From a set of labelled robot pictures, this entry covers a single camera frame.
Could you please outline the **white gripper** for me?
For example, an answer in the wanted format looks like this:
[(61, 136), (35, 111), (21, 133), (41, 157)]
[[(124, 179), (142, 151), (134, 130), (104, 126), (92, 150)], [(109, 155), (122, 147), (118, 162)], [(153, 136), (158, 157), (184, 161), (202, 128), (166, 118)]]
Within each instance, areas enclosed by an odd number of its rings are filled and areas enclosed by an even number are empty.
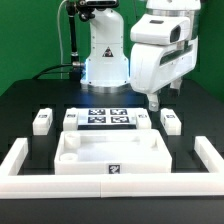
[(134, 91), (148, 94), (150, 111), (158, 110), (158, 97), (152, 93), (172, 82), (169, 94), (177, 97), (180, 77), (194, 69), (198, 38), (189, 40), (190, 31), (188, 17), (150, 14), (144, 14), (132, 27), (130, 84)]

